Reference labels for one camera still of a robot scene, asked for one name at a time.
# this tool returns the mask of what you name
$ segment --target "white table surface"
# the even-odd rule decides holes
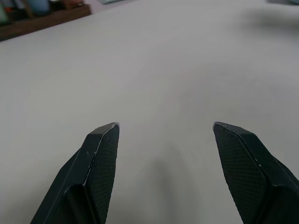
[[[30,223],[93,129],[119,121],[108,224],[240,224],[212,125],[299,176],[299,9],[135,0],[0,43],[0,223]]]

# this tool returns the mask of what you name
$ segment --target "wooden tray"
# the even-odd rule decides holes
[[[58,10],[49,15],[15,21],[10,25],[0,27],[0,41],[8,40],[17,36],[29,34],[41,29],[53,27],[58,24],[76,20],[91,14],[88,4],[70,8],[68,10]]]

